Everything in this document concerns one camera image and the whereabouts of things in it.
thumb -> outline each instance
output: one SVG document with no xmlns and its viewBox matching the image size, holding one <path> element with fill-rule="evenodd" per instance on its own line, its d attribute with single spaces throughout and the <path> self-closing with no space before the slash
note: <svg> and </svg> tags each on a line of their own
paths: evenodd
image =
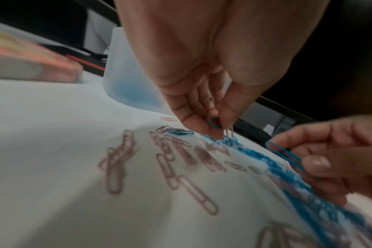
<svg viewBox="0 0 372 248">
<path fill-rule="evenodd" d="M 247 107 L 268 88 L 267 85 L 253 87 L 232 82 L 219 107 L 220 124 L 223 129 L 230 129 Z"/>
<path fill-rule="evenodd" d="M 316 177 L 372 175 L 372 146 L 331 149 L 302 160 L 305 171 Z"/>
</svg>

hand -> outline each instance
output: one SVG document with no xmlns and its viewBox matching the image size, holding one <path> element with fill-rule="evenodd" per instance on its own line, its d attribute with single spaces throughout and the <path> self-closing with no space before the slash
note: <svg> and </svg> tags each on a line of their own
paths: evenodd
<svg viewBox="0 0 372 248">
<path fill-rule="evenodd" d="M 297 172 L 320 197 L 338 205 L 351 192 L 372 198 L 372 116 L 300 125 L 271 141 L 302 158 Z"/>
<path fill-rule="evenodd" d="M 328 2 L 115 0 L 138 62 L 172 112 L 214 139 L 223 130 L 207 120 L 219 116 L 230 128 L 286 73 Z"/>
</svg>

fingernail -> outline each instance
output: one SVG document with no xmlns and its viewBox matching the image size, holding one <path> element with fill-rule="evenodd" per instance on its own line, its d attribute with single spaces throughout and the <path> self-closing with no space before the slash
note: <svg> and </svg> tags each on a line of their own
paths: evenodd
<svg viewBox="0 0 372 248">
<path fill-rule="evenodd" d="M 329 160 L 324 156 L 311 155 L 302 160 L 302 165 L 308 172 L 325 172 L 331 168 Z"/>
</svg>

blue paper clip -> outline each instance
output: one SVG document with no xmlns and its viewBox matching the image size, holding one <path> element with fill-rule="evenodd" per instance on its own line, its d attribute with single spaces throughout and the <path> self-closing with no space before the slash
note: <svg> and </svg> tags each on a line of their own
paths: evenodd
<svg viewBox="0 0 372 248">
<path fill-rule="evenodd" d="M 279 150 L 277 151 L 276 149 L 273 149 L 269 145 L 273 145 L 274 147 L 278 148 Z M 275 153 L 276 155 L 282 157 L 283 159 L 287 160 L 290 164 L 294 165 L 295 167 L 304 170 L 303 167 L 300 165 L 302 163 L 302 159 L 294 154 L 292 154 L 290 151 L 285 150 L 284 148 L 281 148 L 280 146 L 276 145 L 275 143 L 272 143 L 270 141 L 267 141 L 265 143 L 266 148 Z"/>
<path fill-rule="evenodd" d="M 179 128 L 170 128 L 167 132 L 169 132 L 170 134 L 176 134 L 176 135 L 194 134 L 193 131 L 179 129 Z"/>
<path fill-rule="evenodd" d="M 215 126 L 212 121 L 213 120 L 219 120 L 219 118 L 210 118 L 209 119 L 209 125 L 212 127 L 212 128 L 222 128 L 220 125 L 219 126 Z"/>
</svg>

transparent plastic box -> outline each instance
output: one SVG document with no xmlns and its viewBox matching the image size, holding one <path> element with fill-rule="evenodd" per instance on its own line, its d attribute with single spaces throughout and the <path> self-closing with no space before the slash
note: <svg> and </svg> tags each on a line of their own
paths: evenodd
<svg viewBox="0 0 372 248">
<path fill-rule="evenodd" d="M 114 28 L 103 78 L 106 93 L 114 100 L 163 114 L 172 114 L 156 86 L 146 77 L 122 27 Z"/>
</svg>

